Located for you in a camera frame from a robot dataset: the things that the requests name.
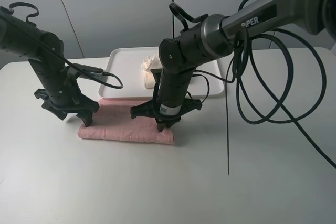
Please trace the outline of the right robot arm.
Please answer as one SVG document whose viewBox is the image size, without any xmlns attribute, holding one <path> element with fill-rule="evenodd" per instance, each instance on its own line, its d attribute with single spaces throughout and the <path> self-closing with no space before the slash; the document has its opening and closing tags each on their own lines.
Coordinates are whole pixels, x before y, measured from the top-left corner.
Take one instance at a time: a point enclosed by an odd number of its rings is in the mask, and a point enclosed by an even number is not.
<svg viewBox="0 0 336 224">
<path fill-rule="evenodd" d="M 236 43 L 264 32 L 296 24 L 311 35 L 334 29 L 323 15 L 327 0 L 256 0 L 231 16 L 203 15 L 193 27 L 185 27 L 176 38 L 159 45 L 161 72 L 155 73 L 152 100 L 134 106 L 132 118 L 154 118 L 159 131 L 171 127 L 181 117 L 200 110 L 200 100 L 186 97 L 197 67 L 230 55 Z"/>
</svg>

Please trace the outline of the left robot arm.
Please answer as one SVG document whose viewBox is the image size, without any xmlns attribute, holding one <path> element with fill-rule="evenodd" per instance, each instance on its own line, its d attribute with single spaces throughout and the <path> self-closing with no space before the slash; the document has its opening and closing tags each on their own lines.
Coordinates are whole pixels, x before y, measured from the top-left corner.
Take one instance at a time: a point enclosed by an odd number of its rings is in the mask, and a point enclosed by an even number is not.
<svg viewBox="0 0 336 224">
<path fill-rule="evenodd" d="M 43 100 L 43 109 L 61 120 L 74 113 L 85 126 L 90 126 L 99 105 L 82 94 L 77 79 L 90 78 L 91 68 L 68 62 L 64 44 L 55 34 L 38 29 L 28 19 L 14 17 L 13 9 L 18 6 L 35 8 L 24 2 L 1 7 L 1 50 L 28 59 L 43 86 L 34 93 L 36 99 Z"/>
</svg>

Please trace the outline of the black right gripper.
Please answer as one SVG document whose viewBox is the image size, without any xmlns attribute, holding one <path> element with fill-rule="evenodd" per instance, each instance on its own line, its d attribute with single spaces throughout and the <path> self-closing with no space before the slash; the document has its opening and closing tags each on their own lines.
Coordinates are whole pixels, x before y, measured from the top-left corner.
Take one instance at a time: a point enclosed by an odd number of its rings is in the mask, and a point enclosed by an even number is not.
<svg viewBox="0 0 336 224">
<path fill-rule="evenodd" d="M 193 110 L 200 110 L 202 102 L 199 99 L 186 97 L 194 71 L 195 68 L 191 68 L 175 74 L 165 69 L 152 69 L 155 79 L 152 99 L 132 107 L 131 118 L 154 118 L 158 132 L 162 132 L 167 123 L 177 121 Z"/>
</svg>

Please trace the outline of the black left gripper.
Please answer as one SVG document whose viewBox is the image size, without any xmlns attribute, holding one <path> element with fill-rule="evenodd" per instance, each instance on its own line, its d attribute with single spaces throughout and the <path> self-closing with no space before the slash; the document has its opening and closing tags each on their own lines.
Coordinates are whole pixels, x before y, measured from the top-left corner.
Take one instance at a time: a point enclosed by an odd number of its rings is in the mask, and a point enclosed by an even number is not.
<svg viewBox="0 0 336 224">
<path fill-rule="evenodd" d="M 93 113 L 99 105 L 83 95 L 77 80 L 68 76 L 67 68 L 63 63 L 50 66 L 47 63 L 34 61 L 34 73 L 43 88 L 34 92 L 36 99 L 43 100 L 43 108 L 60 120 L 64 120 L 69 113 L 77 113 L 85 127 L 92 124 Z"/>
</svg>

